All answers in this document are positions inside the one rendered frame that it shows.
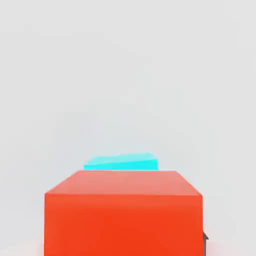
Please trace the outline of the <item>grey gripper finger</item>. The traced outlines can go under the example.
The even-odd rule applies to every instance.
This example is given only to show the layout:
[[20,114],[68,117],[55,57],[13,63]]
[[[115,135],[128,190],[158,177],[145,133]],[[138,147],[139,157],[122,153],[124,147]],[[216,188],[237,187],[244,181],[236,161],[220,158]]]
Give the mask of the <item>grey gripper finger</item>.
[[209,240],[205,232],[203,232],[203,256],[207,256],[207,241]]

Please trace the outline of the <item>small red cube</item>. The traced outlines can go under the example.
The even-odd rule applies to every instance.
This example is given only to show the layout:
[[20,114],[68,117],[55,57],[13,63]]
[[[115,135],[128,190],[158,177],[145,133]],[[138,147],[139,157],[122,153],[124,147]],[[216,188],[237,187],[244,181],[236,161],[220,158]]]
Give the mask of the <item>small red cube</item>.
[[203,197],[176,171],[77,171],[44,196],[44,256],[203,256]]

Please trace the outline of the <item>small cyan cube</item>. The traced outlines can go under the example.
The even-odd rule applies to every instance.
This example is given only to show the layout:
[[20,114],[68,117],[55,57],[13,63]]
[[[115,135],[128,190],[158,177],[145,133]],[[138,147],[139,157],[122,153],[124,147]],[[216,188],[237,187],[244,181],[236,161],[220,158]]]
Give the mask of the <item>small cyan cube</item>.
[[157,171],[158,159],[152,153],[131,153],[96,156],[83,166],[85,171]]

